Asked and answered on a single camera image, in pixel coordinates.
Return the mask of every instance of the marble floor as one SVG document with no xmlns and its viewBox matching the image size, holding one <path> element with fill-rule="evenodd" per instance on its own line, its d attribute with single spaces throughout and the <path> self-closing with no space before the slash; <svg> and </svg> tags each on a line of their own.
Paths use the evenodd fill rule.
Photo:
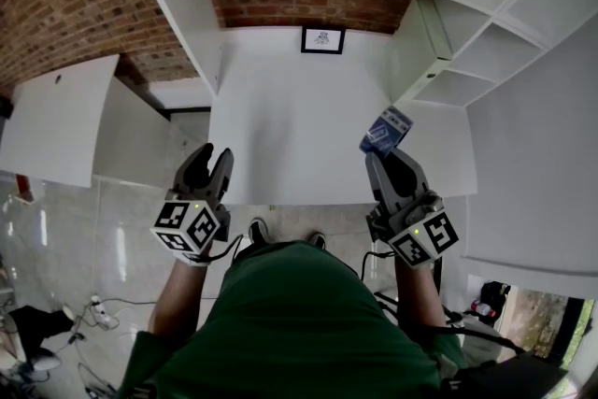
<svg viewBox="0 0 598 399">
<path fill-rule="evenodd" d="M 208 114 L 173 116 L 166 166 L 170 171 L 206 141 L 208 122 Z M 18 306 L 52 310 L 68 304 L 80 314 L 93 294 L 102 299 L 155 301 L 174 262 L 150 233 L 164 194 L 155 188 L 103 180 L 96 180 L 89 189 L 47 183 L 45 197 L 27 206 L 14 198 L 11 183 L 0 181 L 0 253 Z M 320 230 L 327 235 L 328 250 L 359 271 L 363 255 L 372 248 L 365 222 L 371 208 L 232 206 L 230 237 L 245 233 L 253 217 L 263 218 L 277 241 L 304 238 Z M 208 270 L 199 325 L 219 294 L 230 262 L 230 257 L 224 258 Z M 368 261 L 365 282 L 372 291 L 395 295 L 392 260 Z M 74 346 L 61 350 L 62 366 L 50 372 L 50 380 L 37 385 L 48 397 L 87 397 L 78 374 L 80 362 L 88 363 L 115 388 L 120 385 L 135 334 L 146 328 L 152 306 L 119 302 L 105 306 L 120 324 L 107 332 L 81 326 L 87 340 L 78 343 L 78 351 Z M 56 336 L 44 347 L 56 351 L 68 337 Z"/>
</svg>

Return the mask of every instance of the person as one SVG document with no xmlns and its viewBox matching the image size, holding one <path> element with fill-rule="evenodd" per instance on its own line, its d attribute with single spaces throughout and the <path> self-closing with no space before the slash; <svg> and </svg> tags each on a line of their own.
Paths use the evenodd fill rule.
<svg viewBox="0 0 598 399">
<path fill-rule="evenodd" d="M 0 370 L 21 363 L 29 364 L 32 369 L 54 365 L 53 355 L 42 349 L 41 343 L 48 337 L 70 331 L 74 319 L 68 306 L 51 313 L 24 306 L 6 314 L 0 320 Z"/>
<path fill-rule="evenodd" d="M 465 367 L 454 335 L 391 323 L 325 236 L 272 243 L 254 219 L 195 332 L 207 267 L 176 261 L 137 335 L 119 390 L 130 397 L 423 397 L 440 365 Z M 445 326 L 429 268 L 395 259 L 402 324 Z"/>
</svg>

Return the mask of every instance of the framed picture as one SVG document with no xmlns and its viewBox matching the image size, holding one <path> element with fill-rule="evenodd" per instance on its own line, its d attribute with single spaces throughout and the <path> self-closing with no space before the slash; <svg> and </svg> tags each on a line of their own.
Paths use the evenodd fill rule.
<svg viewBox="0 0 598 399">
<path fill-rule="evenodd" d="M 336 27 L 305 27 L 301 35 L 302 53 L 343 53 L 345 29 Z"/>
</svg>

